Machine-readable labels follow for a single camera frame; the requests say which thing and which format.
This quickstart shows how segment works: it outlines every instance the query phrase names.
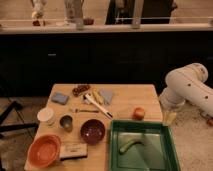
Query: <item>metal cup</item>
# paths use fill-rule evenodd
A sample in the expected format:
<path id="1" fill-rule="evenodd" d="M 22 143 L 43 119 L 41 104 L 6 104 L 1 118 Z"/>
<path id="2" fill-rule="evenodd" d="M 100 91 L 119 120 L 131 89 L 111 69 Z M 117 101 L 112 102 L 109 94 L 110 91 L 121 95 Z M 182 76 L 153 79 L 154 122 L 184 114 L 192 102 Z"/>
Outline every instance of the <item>metal cup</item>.
<path id="1" fill-rule="evenodd" d="M 62 128 L 64 128 L 65 131 L 67 132 L 71 132 L 72 131 L 72 117 L 69 115 L 64 115 L 61 119 L 60 119 L 60 125 Z"/>

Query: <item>green plastic bin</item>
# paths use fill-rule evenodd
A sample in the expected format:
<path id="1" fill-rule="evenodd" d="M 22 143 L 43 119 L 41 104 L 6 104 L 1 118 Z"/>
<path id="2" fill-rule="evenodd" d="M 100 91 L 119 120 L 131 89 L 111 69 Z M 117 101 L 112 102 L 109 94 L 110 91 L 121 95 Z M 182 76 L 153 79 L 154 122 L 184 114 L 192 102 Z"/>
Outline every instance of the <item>green plastic bin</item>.
<path id="1" fill-rule="evenodd" d="M 113 120 L 110 126 L 110 171 L 180 171 L 169 127 L 157 122 Z M 124 153 L 120 148 L 135 143 Z"/>

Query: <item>small cup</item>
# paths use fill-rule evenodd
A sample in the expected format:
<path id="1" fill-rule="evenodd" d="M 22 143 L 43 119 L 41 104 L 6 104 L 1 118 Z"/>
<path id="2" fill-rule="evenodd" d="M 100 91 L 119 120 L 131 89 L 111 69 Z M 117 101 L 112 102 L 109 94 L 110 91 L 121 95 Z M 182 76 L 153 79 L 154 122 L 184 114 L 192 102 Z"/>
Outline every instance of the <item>small cup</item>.
<path id="1" fill-rule="evenodd" d="M 40 122 L 46 123 L 48 126 L 54 124 L 55 114 L 52 108 L 45 107 L 38 112 L 37 118 Z"/>
<path id="2" fill-rule="evenodd" d="M 61 119 L 60 119 L 60 125 L 62 128 L 64 128 L 65 131 L 67 132 L 71 132 L 72 131 L 72 117 L 69 115 L 64 115 Z"/>

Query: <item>utensil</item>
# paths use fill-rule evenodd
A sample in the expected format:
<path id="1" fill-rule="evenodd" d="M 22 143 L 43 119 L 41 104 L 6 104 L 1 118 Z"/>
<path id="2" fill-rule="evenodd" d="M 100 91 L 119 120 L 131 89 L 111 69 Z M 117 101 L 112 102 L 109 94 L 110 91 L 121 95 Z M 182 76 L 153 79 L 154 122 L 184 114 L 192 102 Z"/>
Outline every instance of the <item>utensil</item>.
<path id="1" fill-rule="evenodd" d="M 83 140 L 90 144 L 97 144 L 104 138 L 105 126 L 97 119 L 90 119 L 86 121 L 81 127 L 81 137 Z"/>
<path id="2" fill-rule="evenodd" d="M 99 113 L 98 110 L 88 110 L 88 109 L 70 109 L 73 113 L 79 113 L 79 112 L 89 112 L 89 113 Z"/>
<path id="3" fill-rule="evenodd" d="M 44 135 L 36 139 L 28 150 L 29 163 L 44 168 L 59 158 L 61 141 L 56 135 Z"/>
<path id="4" fill-rule="evenodd" d="M 92 99 L 92 97 L 89 94 L 85 94 L 84 95 L 85 98 L 92 103 L 94 106 L 96 106 L 100 111 L 103 112 L 103 114 L 106 115 L 106 117 L 108 117 L 109 119 L 112 119 L 113 116 L 112 114 L 110 114 L 104 107 L 102 107 L 101 105 L 99 105 L 95 100 Z"/>

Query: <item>orange bowl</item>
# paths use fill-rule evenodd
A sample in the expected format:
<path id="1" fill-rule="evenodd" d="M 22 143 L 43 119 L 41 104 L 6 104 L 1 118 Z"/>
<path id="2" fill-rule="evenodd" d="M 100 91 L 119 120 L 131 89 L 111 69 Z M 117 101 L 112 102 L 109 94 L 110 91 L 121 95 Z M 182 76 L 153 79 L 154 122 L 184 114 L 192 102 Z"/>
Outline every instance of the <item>orange bowl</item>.
<path id="1" fill-rule="evenodd" d="M 44 135 L 36 139 L 28 150 L 31 165 L 44 168 L 52 164 L 59 157 L 61 141 L 56 135 Z"/>

